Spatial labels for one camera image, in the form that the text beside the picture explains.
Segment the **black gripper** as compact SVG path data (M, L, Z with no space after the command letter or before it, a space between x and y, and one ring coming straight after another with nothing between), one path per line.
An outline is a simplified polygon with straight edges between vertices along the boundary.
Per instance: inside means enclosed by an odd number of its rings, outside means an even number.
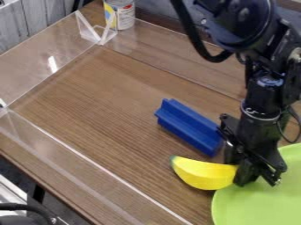
M245 186L262 177L275 186L286 172L286 163L277 147L281 129L286 128L287 112L263 113L241 102L241 116L219 115L218 131L226 142L223 161L238 164L234 184Z

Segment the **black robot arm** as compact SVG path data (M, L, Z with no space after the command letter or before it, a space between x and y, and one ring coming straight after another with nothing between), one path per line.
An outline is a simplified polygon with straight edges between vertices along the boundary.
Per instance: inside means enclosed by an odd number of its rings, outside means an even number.
M301 32L277 12L275 0L195 0L211 39L245 57L246 96L238 118L219 116L227 142L224 163L238 167L234 184L263 178L270 185L286 173L278 151L286 124L301 99Z

